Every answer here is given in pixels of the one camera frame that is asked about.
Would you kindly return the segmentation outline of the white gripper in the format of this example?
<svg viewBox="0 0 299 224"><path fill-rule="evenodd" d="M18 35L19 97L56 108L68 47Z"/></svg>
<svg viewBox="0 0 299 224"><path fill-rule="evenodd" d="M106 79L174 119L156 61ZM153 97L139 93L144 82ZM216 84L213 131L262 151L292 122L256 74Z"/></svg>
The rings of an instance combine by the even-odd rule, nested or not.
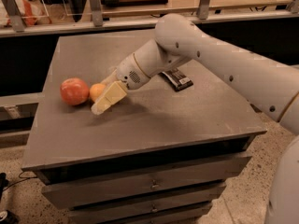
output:
<svg viewBox="0 0 299 224"><path fill-rule="evenodd" d="M100 115L123 99L127 95L127 89L137 90L147 84L151 80L149 66L150 60L136 52L122 60L117 70L101 81L106 88L93 102L91 111Z"/></svg>

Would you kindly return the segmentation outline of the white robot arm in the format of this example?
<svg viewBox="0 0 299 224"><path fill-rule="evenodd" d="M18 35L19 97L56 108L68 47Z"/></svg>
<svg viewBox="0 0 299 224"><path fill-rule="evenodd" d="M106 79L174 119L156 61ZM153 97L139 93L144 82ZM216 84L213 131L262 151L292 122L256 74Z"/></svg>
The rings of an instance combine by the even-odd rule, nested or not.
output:
<svg viewBox="0 0 299 224"><path fill-rule="evenodd" d="M154 37L103 80L92 106L104 113L129 90L196 60L269 118L295 135L282 154L270 189L264 224L299 224L299 70L205 34L179 14L161 17Z"/></svg>

